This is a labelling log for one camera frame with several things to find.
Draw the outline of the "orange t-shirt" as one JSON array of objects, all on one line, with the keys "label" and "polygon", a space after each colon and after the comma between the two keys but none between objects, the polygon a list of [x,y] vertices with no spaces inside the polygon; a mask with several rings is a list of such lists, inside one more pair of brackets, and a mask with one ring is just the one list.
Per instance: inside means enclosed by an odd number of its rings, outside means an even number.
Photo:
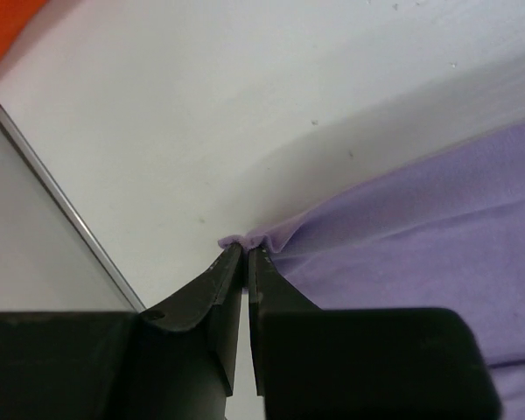
[{"label": "orange t-shirt", "polygon": [[0,60],[46,0],[0,0]]}]

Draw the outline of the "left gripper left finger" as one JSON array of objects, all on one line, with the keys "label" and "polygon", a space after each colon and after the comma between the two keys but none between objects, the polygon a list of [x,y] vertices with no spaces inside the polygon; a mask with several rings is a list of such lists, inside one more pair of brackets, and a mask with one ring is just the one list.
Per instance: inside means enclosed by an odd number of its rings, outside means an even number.
[{"label": "left gripper left finger", "polygon": [[0,312],[0,419],[222,419],[242,249],[142,312]]}]

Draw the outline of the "lavender t-shirt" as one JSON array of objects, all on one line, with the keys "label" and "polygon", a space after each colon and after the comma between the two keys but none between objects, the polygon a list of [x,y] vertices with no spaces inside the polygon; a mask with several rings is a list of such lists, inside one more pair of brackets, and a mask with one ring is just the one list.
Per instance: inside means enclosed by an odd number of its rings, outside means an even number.
[{"label": "lavender t-shirt", "polygon": [[324,309],[439,306],[472,328],[507,419],[525,419],[525,122],[355,185],[270,227],[264,247]]}]

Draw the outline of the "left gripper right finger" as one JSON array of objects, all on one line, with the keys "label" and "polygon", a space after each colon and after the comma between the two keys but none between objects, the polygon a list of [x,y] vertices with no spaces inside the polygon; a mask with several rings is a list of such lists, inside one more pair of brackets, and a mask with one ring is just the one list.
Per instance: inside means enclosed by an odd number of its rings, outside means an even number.
[{"label": "left gripper right finger", "polygon": [[472,330],[444,308],[323,310],[248,254],[251,352],[268,419],[498,419]]}]

